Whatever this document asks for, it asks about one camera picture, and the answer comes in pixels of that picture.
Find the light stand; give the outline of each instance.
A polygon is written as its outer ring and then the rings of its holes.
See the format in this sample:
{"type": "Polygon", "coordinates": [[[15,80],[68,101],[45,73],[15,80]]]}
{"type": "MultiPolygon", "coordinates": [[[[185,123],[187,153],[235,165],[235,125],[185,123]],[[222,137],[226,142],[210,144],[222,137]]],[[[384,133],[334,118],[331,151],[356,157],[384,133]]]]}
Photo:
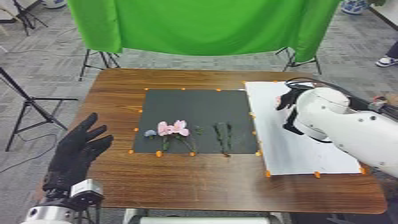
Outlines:
{"type": "Polygon", "coordinates": [[[22,24],[23,24],[23,29],[25,29],[25,33],[29,36],[29,29],[36,29],[36,21],[43,24],[45,27],[48,27],[46,23],[39,20],[39,18],[36,17],[36,15],[27,11],[27,9],[22,7],[22,4],[18,2],[18,0],[13,0],[15,2],[15,6],[16,6],[16,10],[18,10],[18,17],[22,19],[22,24]]]}
{"type": "Polygon", "coordinates": [[[30,97],[27,92],[23,91],[15,79],[11,78],[7,72],[4,71],[2,67],[0,67],[0,79],[2,81],[6,82],[6,84],[9,85],[9,87],[13,88],[13,90],[16,91],[16,93],[20,94],[20,96],[25,98],[25,102],[23,102],[23,107],[22,107],[22,112],[20,112],[20,116],[18,116],[18,120],[16,120],[16,126],[15,126],[15,129],[13,129],[13,133],[11,133],[11,137],[9,137],[9,143],[7,143],[7,147],[6,147],[6,152],[9,152],[9,148],[11,148],[11,145],[13,145],[13,141],[15,141],[15,137],[16,135],[30,130],[32,128],[39,127],[43,124],[46,123],[55,123],[61,128],[64,130],[68,130],[64,124],[61,123],[61,121],[57,120],[55,118],[55,113],[57,113],[57,110],[59,110],[59,107],[61,107],[61,104],[64,101],[77,101],[78,99],[73,99],[73,98],[41,98],[41,97],[30,97]],[[55,106],[55,109],[52,111],[52,113],[48,113],[48,111],[45,110],[45,108],[39,106],[39,104],[36,103],[36,101],[39,100],[55,100],[59,101],[59,104],[55,106]],[[41,117],[45,118],[45,121],[41,121],[39,123],[32,124],[29,127],[25,128],[20,128],[20,125],[22,125],[22,119],[23,119],[23,116],[25,116],[25,111],[27,111],[27,108],[32,107],[32,109],[36,109],[36,111],[39,112],[39,115],[41,117]]]}
{"type": "Polygon", "coordinates": [[[293,53],[293,55],[290,55],[288,47],[285,47],[285,48],[277,51],[276,55],[279,55],[279,54],[283,53],[283,51],[286,51],[288,58],[290,58],[288,64],[286,64],[285,69],[283,69],[283,72],[288,70],[290,67],[295,68],[295,67],[306,65],[308,63],[315,63],[315,64],[317,64],[318,73],[320,73],[320,75],[322,75],[320,61],[318,61],[318,57],[317,57],[317,55],[315,55],[315,59],[313,59],[311,61],[308,61],[308,62],[304,62],[304,63],[297,63],[297,62],[295,62],[295,53],[293,53]]]}

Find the gray carpet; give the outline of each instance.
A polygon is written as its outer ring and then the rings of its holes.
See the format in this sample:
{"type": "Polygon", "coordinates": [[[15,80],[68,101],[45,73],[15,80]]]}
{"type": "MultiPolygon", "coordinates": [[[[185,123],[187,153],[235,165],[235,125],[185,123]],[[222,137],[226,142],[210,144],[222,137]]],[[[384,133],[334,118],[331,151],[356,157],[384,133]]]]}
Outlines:
{"type": "MultiPolygon", "coordinates": [[[[22,24],[4,24],[11,36],[7,37],[0,33],[0,46],[11,53],[4,53],[0,49],[0,66],[34,96],[77,97],[80,99],[80,102],[66,103],[59,111],[59,119],[70,125],[98,70],[87,70],[84,82],[78,82],[86,48],[70,10],[66,8],[48,10],[39,6],[34,9],[34,14],[50,27],[45,28],[39,25],[32,36],[27,37],[22,24]]],[[[366,98],[398,91],[398,67],[382,69],[373,64],[397,39],[397,31],[370,12],[363,16],[350,16],[338,11],[318,51],[325,73],[322,79],[338,83],[366,98]]],[[[102,66],[98,55],[93,55],[91,59],[93,64],[102,66]]],[[[286,58],[285,56],[277,57],[274,53],[228,57],[190,57],[126,50],[119,63],[126,68],[281,71],[286,58]]],[[[317,67],[309,64],[292,71],[317,73],[317,67]]],[[[52,108],[54,104],[45,103],[45,106],[52,108]]],[[[55,140],[54,136],[27,143],[16,139],[13,151],[4,152],[20,108],[22,98],[0,83],[0,169],[36,156],[52,147],[55,140]]],[[[39,116],[32,111],[27,114],[25,122],[34,122],[38,119],[39,116]]],[[[48,133],[59,136],[64,134],[54,125],[46,125],[25,132],[22,136],[32,139],[48,133]]],[[[0,174],[2,223],[18,223],[32,206],[34,189],[46,172],[52,153],[0,174]]],[[[105,219],[119,219],[121,214],[121,210],[107,209],[105,219]]]]}

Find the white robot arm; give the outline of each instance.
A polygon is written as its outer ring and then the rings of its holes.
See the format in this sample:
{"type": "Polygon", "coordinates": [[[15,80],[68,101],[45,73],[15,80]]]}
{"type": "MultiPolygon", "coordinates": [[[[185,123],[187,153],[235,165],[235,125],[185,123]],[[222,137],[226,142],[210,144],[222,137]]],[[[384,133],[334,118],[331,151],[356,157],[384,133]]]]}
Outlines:
{"type": "Polygon", "coordinates": [[[373,168],[398,177],[398,122],[373,111],[350,109],[347,95],[329,87],[308,90],[297,98],[293,126],[373,168]]]}

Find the pink flower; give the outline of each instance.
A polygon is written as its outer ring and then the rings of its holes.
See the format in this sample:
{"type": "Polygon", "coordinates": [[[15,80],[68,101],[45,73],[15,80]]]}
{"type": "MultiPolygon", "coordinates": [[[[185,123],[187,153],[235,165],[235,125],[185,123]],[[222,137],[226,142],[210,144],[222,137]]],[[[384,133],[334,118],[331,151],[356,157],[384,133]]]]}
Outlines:
{"type": "Polygon", "coordinates": [[[174,126],[167,125],[166,121],[158,123],[158,135],[166,136],[173,134],[174,126]]]}
{"type": "Polygon", "coordinates": [[[185,127],[187,127],[187,122],[178,120],[174,123],[173,132],[183,136],[189,136],[190,130],[185,127]]]}

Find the wooden table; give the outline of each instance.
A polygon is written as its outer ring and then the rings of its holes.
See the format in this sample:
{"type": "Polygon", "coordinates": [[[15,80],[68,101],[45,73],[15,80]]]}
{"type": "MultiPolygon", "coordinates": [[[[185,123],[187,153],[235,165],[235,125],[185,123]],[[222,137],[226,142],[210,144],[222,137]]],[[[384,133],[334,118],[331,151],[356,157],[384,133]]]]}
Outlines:
{"type": "Polygon", "coordinates": [[[75,125],[91,112],[116,141],[89,176],[105,186],[105,207],[368,213],[386,210],[373,176],[265,177],[254,155],[128,154],[139,127],[146,88],[242,89],[244,81],[286,80],[299,73],[109,69],[87,95],[75,125]]]}

